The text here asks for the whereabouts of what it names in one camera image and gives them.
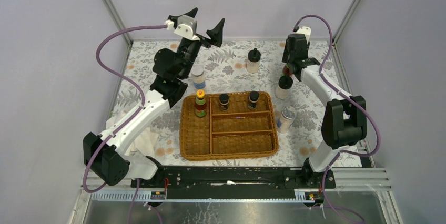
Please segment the blue label shaker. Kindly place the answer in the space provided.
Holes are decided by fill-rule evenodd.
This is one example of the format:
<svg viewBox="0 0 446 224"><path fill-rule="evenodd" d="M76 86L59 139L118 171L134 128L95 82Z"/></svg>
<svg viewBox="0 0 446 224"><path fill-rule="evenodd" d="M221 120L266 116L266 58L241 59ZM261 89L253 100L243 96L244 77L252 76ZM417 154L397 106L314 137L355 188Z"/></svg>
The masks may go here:
<svg viewBox="0 0 446 224"><path fill-rule="evenodd" d="M206 87L206 76L202 66L193 66L191 69L191 77L193 86L196 89L204 89Z"/></svg>

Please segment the black spout seed bottle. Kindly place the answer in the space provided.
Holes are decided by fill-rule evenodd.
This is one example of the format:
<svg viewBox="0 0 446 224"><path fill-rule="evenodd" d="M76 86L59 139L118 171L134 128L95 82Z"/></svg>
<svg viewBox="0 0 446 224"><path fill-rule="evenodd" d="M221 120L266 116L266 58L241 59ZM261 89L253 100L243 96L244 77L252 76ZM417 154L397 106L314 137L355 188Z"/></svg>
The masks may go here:
<svg viewBox="0 0 446 224"><path fill-rule="evenodd" d="M261 52L254 48L248 52L246 70L249 73L256 73L260 68Z"/></svg>

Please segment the black cap dark jar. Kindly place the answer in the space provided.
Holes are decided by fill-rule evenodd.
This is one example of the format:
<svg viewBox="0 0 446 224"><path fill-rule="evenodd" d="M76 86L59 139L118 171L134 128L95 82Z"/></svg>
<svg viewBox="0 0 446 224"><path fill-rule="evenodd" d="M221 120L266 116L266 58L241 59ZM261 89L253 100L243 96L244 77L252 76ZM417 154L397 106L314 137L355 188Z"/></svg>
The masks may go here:
<svg viewBox="0 0 446 224"><path fill-rule="evenodd" d="M257 102L259 100L259 93L257 91L251 91L248 96L248 108L254 109L256 108Z"/></svg>

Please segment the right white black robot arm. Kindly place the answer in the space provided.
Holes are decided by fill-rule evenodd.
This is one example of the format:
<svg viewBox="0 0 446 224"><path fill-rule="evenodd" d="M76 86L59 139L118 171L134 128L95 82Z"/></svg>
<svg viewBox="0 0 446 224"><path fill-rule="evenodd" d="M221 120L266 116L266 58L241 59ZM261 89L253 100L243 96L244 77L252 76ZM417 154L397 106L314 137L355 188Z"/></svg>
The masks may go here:
<svg viewBox="0 0 446 224"><path fill-rule="evenodd" d="M289 72L308 86L325 107L321 135L322 143L307 161L310 169L302 173L302 183L315 188L322 182L322 171L330 165L342 150L356 145L367 135L367 118L361 109L366 107L365 99L343 93L338 85L327 83L320 73L320 63L308 56L308 35L295 32L288 35L282 56Z"/></svg>

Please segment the yellow cap sauce bottle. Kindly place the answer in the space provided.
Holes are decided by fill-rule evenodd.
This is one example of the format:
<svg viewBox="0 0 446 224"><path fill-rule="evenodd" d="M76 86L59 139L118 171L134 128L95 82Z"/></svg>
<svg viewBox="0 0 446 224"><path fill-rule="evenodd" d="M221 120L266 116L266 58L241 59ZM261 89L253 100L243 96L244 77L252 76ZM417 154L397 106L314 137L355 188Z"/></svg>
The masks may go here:
<svg viewBox="0 0 446 224"><path fill-rule="evenodd" d="M284 76L293 76L293 73L290 72L288 64L285 64L284 67L282 68L282 74Z"/></svg>
<svg viewBox="0 0 446 224"><path fill-rule="evenodd" d="M206 115L206 98L205 98L205 91L203 89L199 89L196 92L196 98L195 98L195 114L198 117L204 117Z"/></svg>

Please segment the white crumpled cloth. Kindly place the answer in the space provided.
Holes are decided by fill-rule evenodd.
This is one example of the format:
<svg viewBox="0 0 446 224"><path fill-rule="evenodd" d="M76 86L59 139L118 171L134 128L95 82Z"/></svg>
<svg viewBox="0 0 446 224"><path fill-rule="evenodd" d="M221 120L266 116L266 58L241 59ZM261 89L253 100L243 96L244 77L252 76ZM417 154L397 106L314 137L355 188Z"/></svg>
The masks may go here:
<svg viewBox="0 0 446 224"><path fill-rule="evenodd" d="M120 111L117 115L110 117L106 121L106 129L111 128L125 115L126 111ZM143 156L153 157L155 155L155 144L158 141L159 134L150 131L149 127L146 127L143 132L137 136L137 138L127 148L126 156L135 156L140 153Z"/></svg>

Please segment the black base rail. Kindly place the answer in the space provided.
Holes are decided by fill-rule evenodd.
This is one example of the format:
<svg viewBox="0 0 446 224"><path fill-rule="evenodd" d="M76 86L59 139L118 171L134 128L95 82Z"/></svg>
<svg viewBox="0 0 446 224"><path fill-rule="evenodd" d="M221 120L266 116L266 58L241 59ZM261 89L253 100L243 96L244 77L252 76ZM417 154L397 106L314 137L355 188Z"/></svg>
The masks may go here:
<svg viewBox="0 0 446 224"><path fill-rule="evenodd" d="M159 188L169 200L292 199L297 190L336 188L332 171L312 174L300 167L163 166L154 178L130 185Z"/></svg>

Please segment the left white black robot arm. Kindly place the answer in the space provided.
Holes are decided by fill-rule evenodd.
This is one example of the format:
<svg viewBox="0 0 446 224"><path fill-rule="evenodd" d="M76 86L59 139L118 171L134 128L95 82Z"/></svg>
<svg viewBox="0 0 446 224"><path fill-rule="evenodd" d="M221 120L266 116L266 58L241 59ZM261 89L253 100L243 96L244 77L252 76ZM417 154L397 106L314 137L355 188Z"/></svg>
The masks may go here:
<svg viewBox="0 0 446 224"><path fill-rule="evenodd" d="M184 95L188 85L184 79L189 77L201 47L221 47L225 19L206 31L197 33L195 16L197 8L178 16L168 16L163 25L137 26L120 30L100 43L96 50L96 60L108 72L134 85L141 95L141 103L136 105L117 123L100 134L89 132L83 139L83 161L86 166L83 188L87 187L88 173L92 171L105 185L114 186L125 178L143 179L152 188L163 182L161 168L152 157L134 157L126 154L136 138L164 112L171 109ZM181 37L176 51L163 48L154 55L153 72L156 77L150 89L144 92L137 83L123 74L107 67L100 59L102 48L113 38L133 31L149 29L173 30Z"/></svg>

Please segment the silver lid shaker right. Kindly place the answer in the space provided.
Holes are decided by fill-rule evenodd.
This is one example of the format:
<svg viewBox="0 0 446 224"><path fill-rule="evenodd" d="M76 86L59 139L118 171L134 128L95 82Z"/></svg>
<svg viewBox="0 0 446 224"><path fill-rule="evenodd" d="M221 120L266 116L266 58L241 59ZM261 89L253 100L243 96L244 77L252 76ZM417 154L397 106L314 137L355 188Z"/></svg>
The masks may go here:
<svg viewBox="0 0 446 224"><path fill-rule="evenodd" d="M287 106L282 109L282 112L277 120L277 132L285 134L288 132L290 126L294 122L297 115L297 111L292 106Z"/></svg>

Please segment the small dark spice jar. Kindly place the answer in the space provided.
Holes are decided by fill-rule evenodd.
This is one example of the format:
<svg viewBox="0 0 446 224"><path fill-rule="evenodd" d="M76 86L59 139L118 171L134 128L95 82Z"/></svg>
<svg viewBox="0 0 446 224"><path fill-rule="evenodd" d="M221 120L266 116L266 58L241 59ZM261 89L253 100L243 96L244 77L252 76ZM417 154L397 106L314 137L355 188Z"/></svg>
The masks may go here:
<svg viewBox="0 0 446 224"><path fill-rule="evenodd" d="M220 109L222 111L227 111L229 108L229 95L227 93L222 93L219 96Z"/></svg>

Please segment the black cap white jar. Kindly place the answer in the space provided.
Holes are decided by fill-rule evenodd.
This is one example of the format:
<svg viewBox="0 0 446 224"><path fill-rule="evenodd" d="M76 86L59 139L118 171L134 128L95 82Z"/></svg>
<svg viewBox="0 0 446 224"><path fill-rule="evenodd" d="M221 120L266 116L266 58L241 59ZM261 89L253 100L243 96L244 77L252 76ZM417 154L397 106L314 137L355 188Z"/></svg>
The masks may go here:
<svg viewBox="0 0 446 224"><path fill-rule="evenodd" d="M293 85L293 79L288 75L283 75L278 80L275 90L275 96L278 99L286 99L289 96L290 88Z"/></svg>

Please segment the wicker divided basket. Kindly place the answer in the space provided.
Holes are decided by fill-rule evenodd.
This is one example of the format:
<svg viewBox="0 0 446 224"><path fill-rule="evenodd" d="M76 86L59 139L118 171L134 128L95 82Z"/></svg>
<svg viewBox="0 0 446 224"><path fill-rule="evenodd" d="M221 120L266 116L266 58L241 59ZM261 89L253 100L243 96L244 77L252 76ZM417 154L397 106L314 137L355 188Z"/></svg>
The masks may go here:
<svg viewBox="0 0 446 224"><path fill-rule="evenodd" d="M274 109L267 92L259 92L255 108L249 108L249 92L229 93L222 110L219 94L206 95L206 115L195 114L195 95L184 98L179 145L189 161L246 159L274 155L279 149Z"/></svg>

